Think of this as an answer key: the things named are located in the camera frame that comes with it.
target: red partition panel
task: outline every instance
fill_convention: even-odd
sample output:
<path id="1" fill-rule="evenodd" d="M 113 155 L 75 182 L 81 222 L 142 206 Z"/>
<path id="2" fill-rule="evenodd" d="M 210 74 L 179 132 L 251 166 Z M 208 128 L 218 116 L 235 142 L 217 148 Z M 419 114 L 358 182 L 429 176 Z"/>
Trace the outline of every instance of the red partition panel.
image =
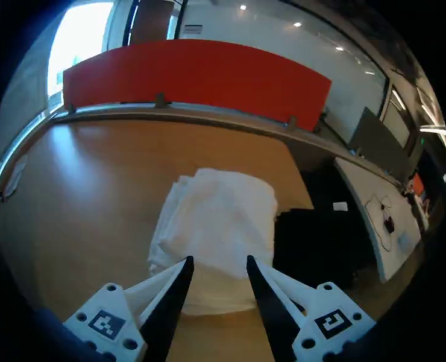
<path id="1" fill-rule="evenodd" d="M 313 130 L 331 81 L 270 52 L 212 40 L 125 46 L 64 72 L 64 103 L 167 101 L 236 109 Z"/>

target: white cloth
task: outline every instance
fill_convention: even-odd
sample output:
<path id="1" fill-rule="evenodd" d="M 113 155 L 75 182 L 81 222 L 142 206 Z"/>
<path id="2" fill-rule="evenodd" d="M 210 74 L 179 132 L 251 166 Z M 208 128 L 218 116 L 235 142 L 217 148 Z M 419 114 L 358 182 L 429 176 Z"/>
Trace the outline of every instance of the white cloth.
<path id="1" fill-rule="evenodd" d="M 254 308 L 247 256 L 271 265 L 277 201 L 266 182 L 241 173 L 200 169 L 173 184 L 154 232 L 152 275 L 192 255 L 186 314 Z"/>

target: white paper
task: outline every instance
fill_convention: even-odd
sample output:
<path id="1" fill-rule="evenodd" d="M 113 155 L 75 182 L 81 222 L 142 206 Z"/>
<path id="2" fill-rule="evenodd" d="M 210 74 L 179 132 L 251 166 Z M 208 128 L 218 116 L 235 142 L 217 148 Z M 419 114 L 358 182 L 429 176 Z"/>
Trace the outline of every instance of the white paper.
<path id="1" fill-rule="evenodd" d="M 348 211 L 348 206 L 346 202 L 334 202 L 333 209 L 335 211 Z"/>

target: light fixture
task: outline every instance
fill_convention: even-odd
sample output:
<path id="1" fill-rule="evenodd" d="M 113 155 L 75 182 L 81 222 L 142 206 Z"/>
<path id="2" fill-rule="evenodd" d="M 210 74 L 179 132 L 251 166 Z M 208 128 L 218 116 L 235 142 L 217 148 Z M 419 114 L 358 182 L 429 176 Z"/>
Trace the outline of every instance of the light fixture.
<path id="1" fill-rule="evenodd" d="M 422 109 L 424 109 L 426 115 L 429 116 L 430 120 L 432 121 L 432 123 L 434 123 L 435 125 L 439 125 L 436 117 L 434 117 L 434 115 L 432 114 L 432 112 L 430 111 L 429 108 L 427 108 L 427 106 L 425 104 L 421 104 Z"/>
<path id="2" fill-rule="evenodd" d="M 395 95 L 395 97 L 397 98 L 397 101 L 399 102 L 400 106 L 402 107 L 403 110 L 406 110 L 406 106 L 404 105 L 404 102 L 402 102 L 402 99 L 400 99 L 399 94 L 397 93 L 397 91 L 395 89 L 392 90 L 392 93 Z"/>
<path id="3" fill-rule="evenodd" d="M 427 133 L 439 133 L 440 135 L 446 136 L 446 129 L 445 127 L 437 127 L 437 126 L 421 126 L 419 129 L 421 132 L 427 132 Z"/>

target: white desk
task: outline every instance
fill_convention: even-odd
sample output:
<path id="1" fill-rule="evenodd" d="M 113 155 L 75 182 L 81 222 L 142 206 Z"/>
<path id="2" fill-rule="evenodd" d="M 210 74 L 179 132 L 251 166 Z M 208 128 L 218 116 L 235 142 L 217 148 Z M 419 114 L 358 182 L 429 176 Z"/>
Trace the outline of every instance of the white desk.
<path id="1" fill-rule="evenodd" d="M 386 282 L 404 264 L 421 239 L 410 204 L 387 180 L 340 158 L 335 159 L 335 164 L 355 198 L 369 232 L 380 281 Z M 377 200 L 390 206 L 387 211 L 395 226 L 391 234 L 384 227 L 384 216 Z"/>

